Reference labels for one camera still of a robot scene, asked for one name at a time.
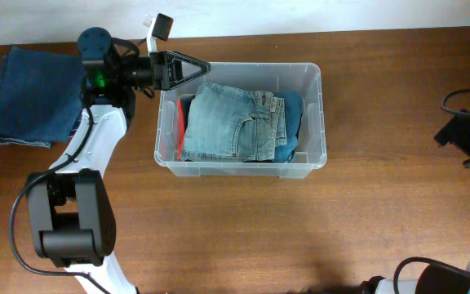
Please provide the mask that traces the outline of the black garment red trim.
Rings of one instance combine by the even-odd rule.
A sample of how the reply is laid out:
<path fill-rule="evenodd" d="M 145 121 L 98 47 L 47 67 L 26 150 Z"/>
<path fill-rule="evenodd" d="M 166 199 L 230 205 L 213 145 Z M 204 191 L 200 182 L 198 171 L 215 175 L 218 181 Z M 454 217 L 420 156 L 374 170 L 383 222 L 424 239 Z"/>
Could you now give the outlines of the black garment red trim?
<path fill-rule="evenodd" d="M 190 107 L 194 98 L 195 98 L 195 95 L 182 96 L 177 101 L 177 109 L 179 113 L 179 131 L 180 131 L 179 144 L 177 147 L 177 158 L 179 160 L 181 159 L 181 152 L 182 152 L 183 143 L 184 143 L 184 135 L 188 126 L 189 110 L 190 110 Z"/>

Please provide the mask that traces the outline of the light blue jeans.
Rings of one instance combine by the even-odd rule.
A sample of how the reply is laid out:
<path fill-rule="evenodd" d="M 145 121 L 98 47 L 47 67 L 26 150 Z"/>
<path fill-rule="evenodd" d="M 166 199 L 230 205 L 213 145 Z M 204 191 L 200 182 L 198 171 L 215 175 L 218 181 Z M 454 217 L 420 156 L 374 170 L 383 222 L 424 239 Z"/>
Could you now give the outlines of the light blue jeans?
<path fill-rule="evenodd" d="M 215 83 L 197 89 L 180 158 L 194 162 L 273 161 L 287 144 L 285 102 L 269 91 Z"/>

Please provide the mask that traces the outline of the dark blue jeans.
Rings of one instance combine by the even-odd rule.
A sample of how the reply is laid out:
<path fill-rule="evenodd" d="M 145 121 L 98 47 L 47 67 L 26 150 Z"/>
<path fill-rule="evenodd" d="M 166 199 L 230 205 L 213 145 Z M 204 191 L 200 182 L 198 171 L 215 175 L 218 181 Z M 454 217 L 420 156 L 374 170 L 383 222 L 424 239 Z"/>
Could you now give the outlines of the dark blue jeans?
<path fill-rule="evenodd" d="M 80 122 L 82 59 L 13 47 L 0 69 L 0 145 L 50 148 Z"/>

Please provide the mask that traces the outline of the blue denim shorts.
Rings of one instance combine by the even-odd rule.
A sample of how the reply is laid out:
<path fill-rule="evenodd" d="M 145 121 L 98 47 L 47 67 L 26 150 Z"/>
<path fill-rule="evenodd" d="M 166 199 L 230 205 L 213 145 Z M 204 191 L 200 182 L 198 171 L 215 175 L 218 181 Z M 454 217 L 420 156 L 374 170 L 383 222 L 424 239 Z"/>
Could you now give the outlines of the blue denim shorts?
<path fill-rule="evenodd" d="M 299 144 L 299 128 L 304 110 L 303 98 L 297 91 L 279 91 L 277 98 L 282 98 L 285 105 L 286 144 L 275 149 L 275 163 L 289 163 L 295 156 Z"/>

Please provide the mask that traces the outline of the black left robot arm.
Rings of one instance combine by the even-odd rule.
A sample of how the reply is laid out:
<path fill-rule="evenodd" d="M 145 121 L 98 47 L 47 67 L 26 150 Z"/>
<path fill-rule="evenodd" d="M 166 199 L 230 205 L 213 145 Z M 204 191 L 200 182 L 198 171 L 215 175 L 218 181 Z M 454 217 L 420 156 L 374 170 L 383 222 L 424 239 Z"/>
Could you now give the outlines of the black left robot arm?
<path fill-rule="evenodd" d="M 51 167 L 29 175 L 24 199 L 36 254 L 56 267 L 51 277 L 75 277 L 87 293 L 136 293 L 113 253 L 116 221 L 103 176 L 113 151 L 135 115 L 135 94 L 173 90 L 211 71 L 211 64 L 174 51 L 149 53 L 103 28 L 86 29 L 78 50 L 86 71 L 81 81 L 82 120 L 64 153 Z"/>

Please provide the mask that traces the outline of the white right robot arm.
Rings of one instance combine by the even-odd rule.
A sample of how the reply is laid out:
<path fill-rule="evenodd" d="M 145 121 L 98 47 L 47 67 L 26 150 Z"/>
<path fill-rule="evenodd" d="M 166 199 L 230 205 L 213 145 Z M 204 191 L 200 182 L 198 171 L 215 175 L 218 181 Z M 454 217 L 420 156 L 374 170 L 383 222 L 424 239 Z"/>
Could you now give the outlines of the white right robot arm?
<path fill-rule="evenodd" d="M 470 169 L 470 113 L 463 109 L 434 136 L 444 146 L 452 144 L 468 159 Z M 412 256 L 401 261 L 391 279 L 374 276 L 360 284 L 355 293 L 470 293 L 470 261 L 466 269 L 428 257 Z"/>

